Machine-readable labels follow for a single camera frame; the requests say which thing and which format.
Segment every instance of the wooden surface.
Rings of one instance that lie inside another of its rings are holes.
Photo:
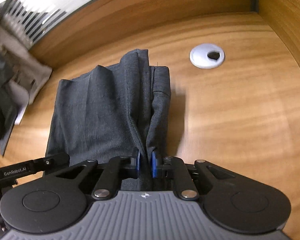
[[[300,67],[300,0],[259,0],[259,14],[284,42]]]
[[[203,42],[224,49],[220,67],[203,70],[190,63],[190,50]],[[253,13],[164,25],[58,68],[15,126],[0,166],[44,155],[61,78],[117,63],[135,48],[149,49],[150,64],[170,68],[168,154],[187,163],[206,159],[280,189],[292,203],[285,232],[300,240],[300,68]]]
[[[31,49],[56,68],[100,45],[167,21],[250,10],[250,0],[97,0],[79,10]]]

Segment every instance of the wooden panel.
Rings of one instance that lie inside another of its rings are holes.
[[[97,0],[70,16],[31,49],[56,68],[100,45],[189,16],[250,10],[250,0]]]
[[[224,49],[220,67],[204,70],[190,63],[190,50],[203,42]],[[135,48],[149,49],[150,64],[170,68],[168,154],[187,163],[206,159],[282,190],[292,203],[285,232],[300,240],[300,68],[258,14],[168,24],[58,68],[13,129],[0,166],[44,155],[60,79],[117,63]]]
[[[259,0],[259,14],[284,42],[300,67],[300,0]]]

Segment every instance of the gray fabric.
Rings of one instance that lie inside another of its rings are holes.
[[[5,151],[17,117],[17,106],[7,91],[9,89],[7,83],[13,74],[11,66],[0,54],[0,152],[2,154]]]
[[[94,158],[141,155],[141,175],[122,189],[151,190],[152,151],[166,153],[170,104],[167,67],[149,66],[148,50],[125,54],[120,63],[97,66],[72,80],[59,82],[46,156],[64,151],[70,165]]]
[[[0,26],[0,53],[13,66],[13,81],[28,92],[31,105],[43,85],[48,81],[52,68],[40,64],[28,50]]]

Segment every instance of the logo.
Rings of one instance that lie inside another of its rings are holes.
[[[143,198],[147,198],[147,197],[150,197],[151,195],[148,194],[148,193],[146,193],[146,192],[144,192],[140,196],[143,197]]]
[[[16,174],[16,173],[23,172],[23,171],[27,171],[27,169],[25,167],[23,167],[18,170],[8,171],[8,172],[4,173],[4,176],[9,176],[9,175]]]

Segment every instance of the grommet hole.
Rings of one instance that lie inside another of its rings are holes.
[[[208,53],[208,58],[213,59],[213,60],[218,60],[220,58],[220,53],[218,51],[210,51]]]

